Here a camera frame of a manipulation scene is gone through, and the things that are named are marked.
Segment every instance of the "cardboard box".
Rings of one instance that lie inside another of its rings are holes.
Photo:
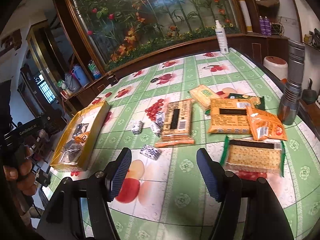
[[[53,158],[50,162],[50,166],[52,166],[55,170],[61,172],[86,171],[94,144],[97,140],[109,109],[110,105],[106,101],[102,101],[100,103],[97,103],[96,105],[88,106],[79,111],[72,118],[70,123],[67,125],[63,135],[61,136],[57,148],[55,149],[55,152],[53,154]],[[76,126],[79,123],[88,123],[89,125],[86,131],[90,131],[90,134],[83,146],[82,153],[77,161],[77,164],[70,165],[59,163],[59,160],[61,158],[61,149],[71,139],[72,134],[74,133]]]

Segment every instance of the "spray bottle cap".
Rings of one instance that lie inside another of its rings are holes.
[[[218,20],[216,20],[216,28],[217,29],[221,29],[222,28],[221,25],[220,25],[220,22]]]

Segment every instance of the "black and white candy wrapper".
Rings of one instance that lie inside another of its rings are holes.
[[[152,147],[150,145],[147,145],[147,144],[145,144],[141,148],[140,153],[142,155],[154,160],[154,161],[156,161],[160,156],[160,150],[159,149],[154,148],[154,147]]]
[[[158,112],[156,113],[156,120],[155,123],[159,126],[162,127],[164,123],[164,112]]]
[[[141,121],[134,121],[133,125],[132,125],[132,133],[133,134],[140,134],[142,131],[142,125],[143,123]]]
[[[150,128],[156,136],[160,137],[161,129],[155,122],[151,122]]]

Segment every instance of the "finger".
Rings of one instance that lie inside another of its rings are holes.
[[[4,165],[3,169],[7,181],[15,180],[18,178],[18,171],[15,168]]]
[[[32,169],[32,161],[30,159],[26,159],[23,164],[20,165],[19,170],[22,176],[27,175]]]
[[[36,176],[33,173],[29,173],[28,176],[21,181],[17,182],[17,188],[21,191],[30,188],[36,180]]]
[[[31,150],[28,146],[26,146],[26,150],[25,150],[25,153],[24,153],[24,156],[26,158],[30,157],[32,154],[31,154]]]
[[[35,195],[37,192],[37,186],[36,184],[33,184],[30,188],[27,188],[25,190],[22,191],[22,193],[24,195],[27,195],[27,196],[33,196]]]

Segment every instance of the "window with bars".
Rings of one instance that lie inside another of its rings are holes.
[[[55,96],[53,95],[52,91],[50,90],[47,82],[44,80],[42,74],[35,77],[35,81],[40,88],[42,94],[47,99],[49,103],[52,103],[55,100]]]

